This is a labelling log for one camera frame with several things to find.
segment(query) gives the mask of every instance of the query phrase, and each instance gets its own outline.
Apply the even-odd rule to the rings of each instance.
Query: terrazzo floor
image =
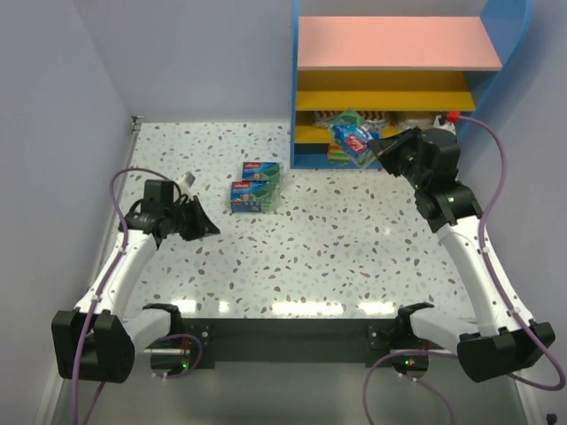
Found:
[[[192,171],[194,192],[220,236],[170,236],[145,268],[126,311],[151,302],[185,317],[394,317],[429,301],[474,317],[448,253],[418,215],[403,179],[385,172],[289,170],[289,124],[143,124],[132,166],[177,180]],[[266,214],[232,214],[229,184],[243,161],[280,161],[281,200]],[[127,178],[121,205],[142,196]]]

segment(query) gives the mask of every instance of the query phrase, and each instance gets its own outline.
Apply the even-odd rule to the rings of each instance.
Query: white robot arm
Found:
[[[163,239],[177,234],[192,241],[220,234],[197,197],[183,195],[174,201],[174,185],[170,181],[145,182],[144,198],[134,203],[125,216],[126,247],[125,235],[119,233],[110,258],[85,296],[73,311],[57,312],[53,318],[51,332],[62,377],[72,377],[80,333],[84,323],[89,322],[93,299],[97,303],[82,347],[80,379],[122,383],[139,352],[163,336],[183,333],[181,315],[173,305],[147,305],[135,318],[122,322],[132,290]],[[114,265],[118,254],[120,259]],[[101,282],[106,285],[98,293]]]
[[[399,310],[396,329],[389,339],[408,335],[431,341],[455,354],[465,373],[483,382],[532,366],[542,355],[512,313],[529,324],[549,347],[555,333],[548,323],[537,323],[512,288],[492,244],[485,236],[479,244],[483,212],[472,190],[456,180],[461,149],[450,129],[413,128],[369,144],[388,174],[405,177],[416,190],[417,211],[449,252],[472,303],[476,321],[437,312],[427,303]],[[494,286],[483,255],[487,253],[504,294],[513,300],[509,311]]]

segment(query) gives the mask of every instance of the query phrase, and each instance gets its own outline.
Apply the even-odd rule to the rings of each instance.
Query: blue shelf frame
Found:
[[[525,38],[532,23],[534,0],[488,0],[480,14],[480,20],[498,54],[502,69],[498,73],[465,72],[470,93],[477,105],[471,116],[478,116],[492,100],[493,92],[500,81],[513,66],[513,59],[524,47]],[[296,95],[298,84],[298,48],[299,48],[299,0],[293,0],[292,9],[292,64],[291,64],[291,168],[299,169],[349,169],[351,165],[332,164],[327,160],[325,151],[314,144],[295,144]],[[466,139],[470,124],[459,126],[459,141]]]

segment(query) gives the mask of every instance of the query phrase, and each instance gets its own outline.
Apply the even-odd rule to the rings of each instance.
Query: red logo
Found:
[[[346,144],[356,153],[362,152],[366,149],[364,143],[355,135],[350,135],[346,138]]]
[[[232,187],[235,189],[248,189],[250,188],[250,182],[234,182]]]

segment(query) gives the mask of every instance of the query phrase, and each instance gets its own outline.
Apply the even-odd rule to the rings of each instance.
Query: blue packaging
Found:
[[[232,182],[230,209],[234,213],[266,213],[273,207],[276,188],[274,182]]]
[[[244,162],[242,180],[279,182],[280,165],[277,162]]]
[[[368,143],[372,139],[380,138],[378,132],[370,132],[364,127],[338,124],[332,126],[331,134],[335,143],[357,166],[366,168],[376,159]]]

